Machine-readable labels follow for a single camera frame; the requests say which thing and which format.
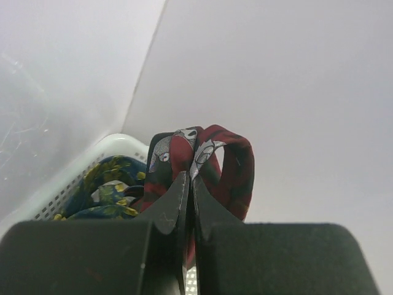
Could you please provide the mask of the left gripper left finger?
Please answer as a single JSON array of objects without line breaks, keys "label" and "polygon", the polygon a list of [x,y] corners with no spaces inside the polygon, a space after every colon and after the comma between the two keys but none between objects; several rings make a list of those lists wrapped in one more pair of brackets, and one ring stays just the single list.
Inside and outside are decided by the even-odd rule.
[{"label": "left gripper left finger", "polygon": [[25,221],[1,240],[2,294],[184,294],[188,176],[131,220]]}]

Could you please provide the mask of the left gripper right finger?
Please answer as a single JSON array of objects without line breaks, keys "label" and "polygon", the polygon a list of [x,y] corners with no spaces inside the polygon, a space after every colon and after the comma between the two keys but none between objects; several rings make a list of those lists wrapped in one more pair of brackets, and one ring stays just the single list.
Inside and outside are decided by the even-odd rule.
[{"label": "left gripper right finger", "polygon": [[251,223],[193,181],[200,294],[378,294],[357,240],[321,223]]}]

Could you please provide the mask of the dark red patterned tie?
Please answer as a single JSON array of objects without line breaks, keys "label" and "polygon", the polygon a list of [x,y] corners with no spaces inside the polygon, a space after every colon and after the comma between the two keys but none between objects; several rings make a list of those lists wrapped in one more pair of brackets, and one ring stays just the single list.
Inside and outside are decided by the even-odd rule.
[{"label": "dark red patterned tie", "polygon": [[210,195],[240,221],[249,210],[255,176],[252,146],[220,125],[156,134],[150,142],[144,195],[134,207],[145,211],[187,171],[200,177]]}]

